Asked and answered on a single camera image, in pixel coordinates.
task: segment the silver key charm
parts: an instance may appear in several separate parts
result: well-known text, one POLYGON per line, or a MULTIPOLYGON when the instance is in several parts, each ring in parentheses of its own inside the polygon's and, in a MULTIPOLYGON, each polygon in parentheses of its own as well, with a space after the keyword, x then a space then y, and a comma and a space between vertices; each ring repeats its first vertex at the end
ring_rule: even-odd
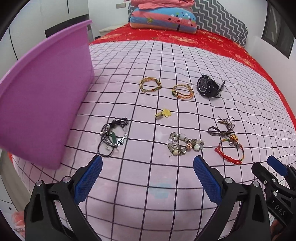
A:
POLYGON ((123 138, 117 140, 117 146, 123 145, 123 140, 126 138, 127 134, 123 135, 123 138))

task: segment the purple container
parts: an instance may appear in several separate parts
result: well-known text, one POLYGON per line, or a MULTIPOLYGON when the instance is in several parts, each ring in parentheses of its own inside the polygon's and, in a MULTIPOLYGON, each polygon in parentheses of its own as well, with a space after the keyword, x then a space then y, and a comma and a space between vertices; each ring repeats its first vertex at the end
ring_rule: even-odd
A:
POLYGON ((57 169, 75 115, 94 77, 87 20, 45 39, 0 81, 0 146, 57 169))

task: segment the silver screw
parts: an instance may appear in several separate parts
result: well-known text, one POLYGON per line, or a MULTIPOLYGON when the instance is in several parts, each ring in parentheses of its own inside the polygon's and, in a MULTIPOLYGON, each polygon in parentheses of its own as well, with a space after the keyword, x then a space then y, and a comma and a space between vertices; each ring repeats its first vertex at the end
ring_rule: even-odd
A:
POLYGON ((227 177, 227 178, 225 178, 225 182, 230 184, 230 183, 232 183, 232 179, 230 177, 227 177))
POLYGON ((66 176, 63 178, 63 182, 68 183, 71 180, 71 177, 66 176))
POLYGON ((257 182, 257 181, 254 181, 254 182, 253 182, 253 185, 254 185, 255 187, 259 187, 259 186, 260 186, 259 182, 257 182))
POLYGON ((38 181, 36 182, 36 186, 41 186, 41 184, 42 184, 42 180, 38 180, 38 181))

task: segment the red string bracelet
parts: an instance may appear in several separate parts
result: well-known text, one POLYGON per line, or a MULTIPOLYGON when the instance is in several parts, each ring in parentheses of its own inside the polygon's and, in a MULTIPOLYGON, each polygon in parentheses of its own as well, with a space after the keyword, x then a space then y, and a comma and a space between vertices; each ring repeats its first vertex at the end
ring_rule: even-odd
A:
POLYGON ((224 159, 226 159, 228 162, 232 162, 232 163, 234 163, 236 165, 242 164, 242 160, 244 159, 244 149, 242 148, 242 146, 240 145, 240 147, 239 147, 242 150, 242 158, 240 160, 235 160, 235 159, 225 155, 222 151, 220 151, 221 143, 225 142, 225 141, 231 142, 231 140, 229 140, 229 139, 221 140, 218 147, 215 148, 215 152, 217 152, 221 157, 224 157, 224 159))

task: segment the bed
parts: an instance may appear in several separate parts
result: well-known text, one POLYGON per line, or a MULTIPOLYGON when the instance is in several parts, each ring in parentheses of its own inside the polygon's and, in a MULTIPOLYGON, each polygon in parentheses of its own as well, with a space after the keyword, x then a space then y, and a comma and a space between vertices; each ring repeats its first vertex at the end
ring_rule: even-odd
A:
MULTIPOLYGON (((89 49, 95 77, 76 114, 60 168, 50 170, 17 156, 12 161, 29 191, 39 179, 60 181, 96 154, 105 123, 127 117, 129 125, 114 130, 117 137, 126 133, 126 141, 103 158, 100 176, 79 205, 102 240, 194 240, 216 208, 193 171, 198 154, 224 177, 244 184, 254 180, 254 162, 276 174, 267 165, 270 155, 295 164, 295 117, 273 80, 241 45, 208 31, 192 35, 125 25, 89 49), (197 92, 202 74, 218 84, 226 82, 221 95, 209 99, 197 92), (159 78, 162 89, 141 92, 144 77, 159 78), (171 94, 172 86, 184 83, 194 91, 191 100, 171 94), (165 108, 172 116, 156 120, 154 115, 165 108), (234 117, 234 132, 245 149, 242 165, 221 158, 214 151, 220 138, 207 133, 210 126, 222 128, 217 120, 228 116, 234 117), (204 149, 169 157, 172 132, 201 138, 204 149)), ((223 152, 238 158, 237 149, 228 144, 223 152)), ((68 225, 58 202, 57 208, 68 225)), ((221 237, 231 230, 238 208, 236 203, 221 237)))

